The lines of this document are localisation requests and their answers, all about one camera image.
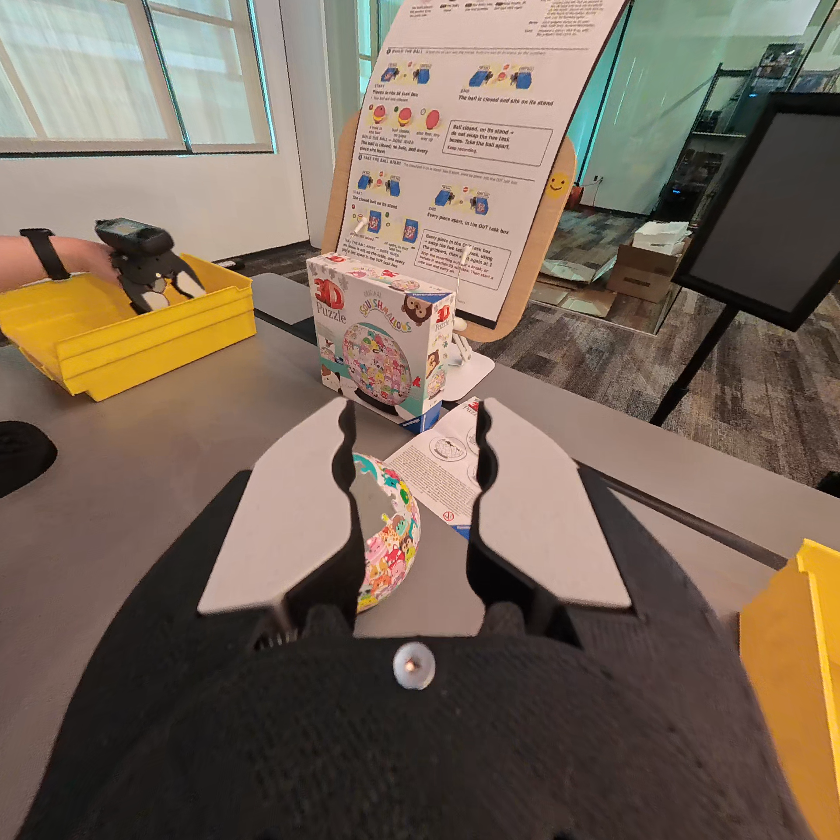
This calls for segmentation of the black wrist watch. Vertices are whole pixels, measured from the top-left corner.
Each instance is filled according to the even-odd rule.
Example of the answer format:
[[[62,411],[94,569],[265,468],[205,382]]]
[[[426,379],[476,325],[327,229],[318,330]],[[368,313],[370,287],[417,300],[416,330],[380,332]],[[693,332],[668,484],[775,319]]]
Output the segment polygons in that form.
[[[71,273],[65,267],[53,243],[53,232],[48,228],[21,228],[19,235],[28,240],[45,276],[51,280],[67,280]]]

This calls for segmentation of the person's left forearm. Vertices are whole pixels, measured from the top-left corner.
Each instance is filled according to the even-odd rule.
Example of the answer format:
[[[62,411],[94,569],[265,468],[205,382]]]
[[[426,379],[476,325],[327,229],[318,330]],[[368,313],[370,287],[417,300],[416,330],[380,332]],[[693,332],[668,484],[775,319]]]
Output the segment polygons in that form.
[[[53,236],[59,257],[65,255],[67,237]],[[48,279],[28,240],[18,236],[1,237],[1,292]]]

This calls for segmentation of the yellow plastic bin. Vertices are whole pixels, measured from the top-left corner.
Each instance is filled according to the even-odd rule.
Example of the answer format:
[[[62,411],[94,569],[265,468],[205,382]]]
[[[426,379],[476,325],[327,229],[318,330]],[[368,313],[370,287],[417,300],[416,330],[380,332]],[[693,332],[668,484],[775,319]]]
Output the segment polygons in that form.
[[[168,308],[139,315],[119,286],[79,274],[2,294],[2,332],[43,375],[97,402],[254,336],[251,279],[183,258],[204,297],[170,288]]]
[[[740,654],[813,835],[839,838],[839,553],[804,540],[740,614]]]

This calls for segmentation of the white board stand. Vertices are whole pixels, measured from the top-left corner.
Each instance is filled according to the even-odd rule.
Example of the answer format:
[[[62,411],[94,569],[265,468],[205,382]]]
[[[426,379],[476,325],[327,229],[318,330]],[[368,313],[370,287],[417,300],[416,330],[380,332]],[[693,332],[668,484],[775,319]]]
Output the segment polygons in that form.
[[[458,403],[472,395],[476,387],[494,370],[495,362],[473,351],[466,339],[468,323],[455,317],[448,345],[448,367],[444,400]]]

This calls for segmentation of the flattened cardboard sheets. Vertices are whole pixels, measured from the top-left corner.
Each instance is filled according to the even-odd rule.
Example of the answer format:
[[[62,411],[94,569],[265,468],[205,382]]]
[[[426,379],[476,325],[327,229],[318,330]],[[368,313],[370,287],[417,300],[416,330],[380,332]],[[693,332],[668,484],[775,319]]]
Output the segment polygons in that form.
[[[615,264],[615,256],[597,268],[566,259],[545,259],[530,300],[567,312],[606,319],[616,300],[616,293],[606,288],[606,280]]]

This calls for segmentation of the black textured round object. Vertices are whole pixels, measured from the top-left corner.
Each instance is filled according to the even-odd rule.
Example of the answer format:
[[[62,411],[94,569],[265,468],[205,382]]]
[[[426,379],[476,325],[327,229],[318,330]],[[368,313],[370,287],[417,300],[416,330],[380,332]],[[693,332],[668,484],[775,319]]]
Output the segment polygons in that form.
[[[58,450],[37,426],[1,422],[1,498],[42,476],[56,462]]]

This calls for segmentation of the colourful puzzle box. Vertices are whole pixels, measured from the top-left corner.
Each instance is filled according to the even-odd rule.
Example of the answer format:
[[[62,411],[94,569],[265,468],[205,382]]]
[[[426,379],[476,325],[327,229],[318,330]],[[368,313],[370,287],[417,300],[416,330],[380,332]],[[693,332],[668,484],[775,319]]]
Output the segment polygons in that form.
[[[412,434],[438,421],[455,294],[346,255],[307,261],[322,383]]]

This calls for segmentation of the person's left hand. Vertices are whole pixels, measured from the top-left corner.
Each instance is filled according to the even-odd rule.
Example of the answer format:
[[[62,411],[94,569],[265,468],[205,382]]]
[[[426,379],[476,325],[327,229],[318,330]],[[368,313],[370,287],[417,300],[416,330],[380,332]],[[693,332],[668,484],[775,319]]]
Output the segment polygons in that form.
[[[68,238],[64,248],[62,262],[71,275],[90,274],[119,284],[119,272],[112,263],[113,251],[110,247],[85,239]]]

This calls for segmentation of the white instruction leaflet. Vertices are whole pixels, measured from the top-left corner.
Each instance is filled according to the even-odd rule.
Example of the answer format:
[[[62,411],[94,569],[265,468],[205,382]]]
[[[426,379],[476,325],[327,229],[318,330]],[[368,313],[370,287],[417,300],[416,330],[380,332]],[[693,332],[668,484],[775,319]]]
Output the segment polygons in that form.
[[[465,539],[480,493],[476,423],[480,399],[458,404],[430,430],[399,448],[385,464],[415,499]]]

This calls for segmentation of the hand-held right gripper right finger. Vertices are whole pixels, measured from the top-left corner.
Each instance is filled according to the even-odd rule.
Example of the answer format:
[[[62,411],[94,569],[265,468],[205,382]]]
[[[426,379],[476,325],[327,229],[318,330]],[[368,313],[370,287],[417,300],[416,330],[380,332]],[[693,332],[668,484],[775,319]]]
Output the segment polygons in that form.
[[[632,604],[581,472],[561,446],[494,397],[476,420],[480,492],[469,547],[563,604]]]

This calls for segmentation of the black screen on stand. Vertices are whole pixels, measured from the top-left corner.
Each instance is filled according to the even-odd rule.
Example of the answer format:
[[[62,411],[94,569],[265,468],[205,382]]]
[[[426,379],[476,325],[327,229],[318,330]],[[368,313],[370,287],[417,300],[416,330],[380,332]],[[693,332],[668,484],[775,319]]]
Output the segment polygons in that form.
[[[673,282],[724,309],[661,399],[662,426],[740,312],[795,332],[839,279],[839,95],[773,93]]]

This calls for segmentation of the colourful puzzle ball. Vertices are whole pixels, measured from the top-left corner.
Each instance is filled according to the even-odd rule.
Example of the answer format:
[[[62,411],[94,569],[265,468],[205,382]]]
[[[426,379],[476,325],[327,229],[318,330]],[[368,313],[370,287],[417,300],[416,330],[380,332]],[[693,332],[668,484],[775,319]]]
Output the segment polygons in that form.
[[[417,556],[421,518],[407,483],[378,458],[353,452],[351,491],[364,539],[365,574],[357,613],[377,606],[404,582]]]

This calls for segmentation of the brown cardboard box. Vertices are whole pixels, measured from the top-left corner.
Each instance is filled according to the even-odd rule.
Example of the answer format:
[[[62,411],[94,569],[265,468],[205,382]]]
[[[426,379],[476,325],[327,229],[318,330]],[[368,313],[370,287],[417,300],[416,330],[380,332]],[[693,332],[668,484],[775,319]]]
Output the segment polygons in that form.
[[[646,222],[629,245],[619,246],[606,288],[631,298],[661,302],[689,242],[688,222]]]

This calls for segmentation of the black shelf rack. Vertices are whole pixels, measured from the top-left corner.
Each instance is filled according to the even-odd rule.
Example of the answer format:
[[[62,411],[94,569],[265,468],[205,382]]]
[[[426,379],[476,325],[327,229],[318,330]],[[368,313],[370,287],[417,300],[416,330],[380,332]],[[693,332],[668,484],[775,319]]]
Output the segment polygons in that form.
[[[775,92],[838,92],[838,42],[813,61],[798,41],[769,44],[748,69],[719,66],[651,218],[697,227]]]

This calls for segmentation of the instruction sheet on wooden board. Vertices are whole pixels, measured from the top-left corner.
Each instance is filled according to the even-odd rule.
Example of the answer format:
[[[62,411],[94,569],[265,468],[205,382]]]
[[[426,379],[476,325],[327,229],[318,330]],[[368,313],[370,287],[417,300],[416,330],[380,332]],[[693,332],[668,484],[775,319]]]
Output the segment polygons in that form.
[[[519,323],[574,179],[574,111],[621,1],[414,1],[341,135],[322,250],[456,291],[468,340]]]

